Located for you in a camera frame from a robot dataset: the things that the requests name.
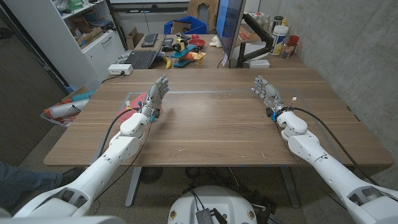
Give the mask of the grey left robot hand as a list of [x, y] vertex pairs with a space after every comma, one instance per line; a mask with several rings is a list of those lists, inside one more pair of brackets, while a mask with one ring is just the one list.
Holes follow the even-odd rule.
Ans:
[[169, 91], [168, 83], [169, 79], [165, 75], [162, 75], [154, 82], [147, 92], [146, 98], [141, 106], [142, 114], [146, 115], [148, 118], [153, 116], [156, 118], [159, 117], [162, 100]]

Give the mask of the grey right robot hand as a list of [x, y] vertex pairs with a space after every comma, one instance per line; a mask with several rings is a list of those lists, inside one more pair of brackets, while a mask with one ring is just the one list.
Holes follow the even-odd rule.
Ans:
[[254, 84], [256, 87], [251, 90], [263, 100], [267, 116], [276, 119], [287, 108], [279, 91], [261, 75], [254, 79]]

